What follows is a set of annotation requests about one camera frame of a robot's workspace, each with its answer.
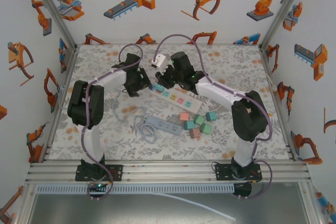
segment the metal sheet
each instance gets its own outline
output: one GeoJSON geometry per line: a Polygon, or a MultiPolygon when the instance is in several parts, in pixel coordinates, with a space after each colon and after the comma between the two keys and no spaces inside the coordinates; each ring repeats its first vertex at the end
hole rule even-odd
{"type": "MultiPolygon", "coordinates": [[[[255,194],[261,187],[257,185],[252,193],[255,194]]],[[[38,195],[31,223],[307,223],[296,184],[274,184],[268,193],[255,200],[237,200],[230,194],[177,196],[216,209],[236,218],[236,222],[198,206],[156,195],[111,195],[99,203],[91,202],[82,195],[38,195]]]]}

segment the mint green block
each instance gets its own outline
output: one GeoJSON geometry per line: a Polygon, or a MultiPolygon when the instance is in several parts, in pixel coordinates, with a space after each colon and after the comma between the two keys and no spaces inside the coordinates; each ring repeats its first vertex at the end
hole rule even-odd
{"type": "Polygon", "coordinates": [[[206,116],[206,120],[207,120],[208,122],[210,122],[210,121],[216,121],[216,120],[217,120],[217,114],[216,114],[215,111],[207,112],[207,113],[205,114],[205,116],[206,116]]]}
{"type": "Polygon", "coordinates": [[[209,135],[211,133],[212,126],[206,123],[203,123],[201,126],[201,132],[209,135]]]}
{"type": "Polygon", "coordinates": [[[205,118],[200,116],[200,115],[196,115],[194,118],[194,123],[198,124],[198,125],[202,125],[205,121],[205,118]]]}
{"type": "Polygon", "coordinates": [[[191,130],[195,127],[194,121],[185,121],[184,122],[184,129],[185,130],[191,130]]]}

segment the power outlet socket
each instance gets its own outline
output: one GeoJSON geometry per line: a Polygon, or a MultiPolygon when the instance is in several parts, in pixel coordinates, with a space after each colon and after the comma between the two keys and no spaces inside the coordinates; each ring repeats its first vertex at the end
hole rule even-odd
{"type": "Polygon", "coordinates": [[[180,125],[167,122],[166,120],[162,120],[161,118],[151,115],[147,116],[145,123],[153,125],[158,130],[165,131],[176,136],[179,136],[182,132],[182,127],[180,125]]]}

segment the power plug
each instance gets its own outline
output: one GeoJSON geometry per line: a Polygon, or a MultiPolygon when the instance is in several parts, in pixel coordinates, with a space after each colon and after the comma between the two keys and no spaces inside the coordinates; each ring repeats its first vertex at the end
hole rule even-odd
{"type": "Polygon", "coordinates": [[[168,66],[168,59],[165,55],[159,54],[156,55],[155,61],[152,62],[152,67],[158,68],[161,74],[164,74],[167,66],[168,66]]]}

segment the table surface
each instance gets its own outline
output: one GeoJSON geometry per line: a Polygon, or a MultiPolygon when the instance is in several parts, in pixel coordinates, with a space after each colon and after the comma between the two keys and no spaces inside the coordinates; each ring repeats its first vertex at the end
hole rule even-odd
{"type": "MultiPolygon", "coordinates": [[[[123,46],[82,45],[79,48],[64,106],[69,103],[75,81],[90,81],[110,70],[111,66],[118,63],[118,54],[123,46]]],[[[141,47],[144,51],[144,57],[140,66],[146,70],[152,83],[155,83],[155,69],[151,67],[150,60],[157,45],[141,45],[141,47]]],[[[270,88],[264,75],[258,47],[242,45],[199,45],[199,47],[205,69],[214,79],[236,90],[248,92],[254,89],[259,92],[270,115],[274,131],[270,141],[258,145],[256,156],[265,159],[288,159],[289,156],[270,88]]],[[[197,51],[192,45],[163,45],[159,52],[170,57],[179,51],[184,51],[189,56],[195,70],[201,70],[197,51]]],[[[140,55],[138,48],[129,47],[122,53],[122,59],[125,59],[127,52],[140,55]]],[[[184,91],[178,86],[175,86],[175,89],[184,91]]],[[[143,112],[134,112],[134,115],[130,115],[126,122],[119,122],[112,113],[113,99],[117,96],[118,91],[106,93],[104,117],[99,125],[100,141],[106,159],[230,159],[235,153],[238,139],[233,129],[231,111],[208,98],[184,92],[202,101],[203,105],[199,114],[205,115],[207,111],[216,111],[218,119],[210,122],[213,127],[211,134],[202,134],[197,139],[191,139],[188,131],[185,130],[180,136],[158,131],[158,140],[154,144],[146,143],[134,127],[134,115],[142,115],[143,112]]],[[[139,95],[137,98],[130,98],[127,93],[121,93],[115,103],[120,118],[123,118],[136,106],[144,106],[147,108],[148,115],[183,125],[180,121],[180,113],[183,111],[181,108],[152,95],[149,90],[142,90],[139,95]]],[[[267,135],[268,129],[263,133],[263,137],[267,135]]],[[[81,158],[80,133],[71,118],[68,117],[67,111],[64,110],[60,115],[49,159],[81,158]]]]}

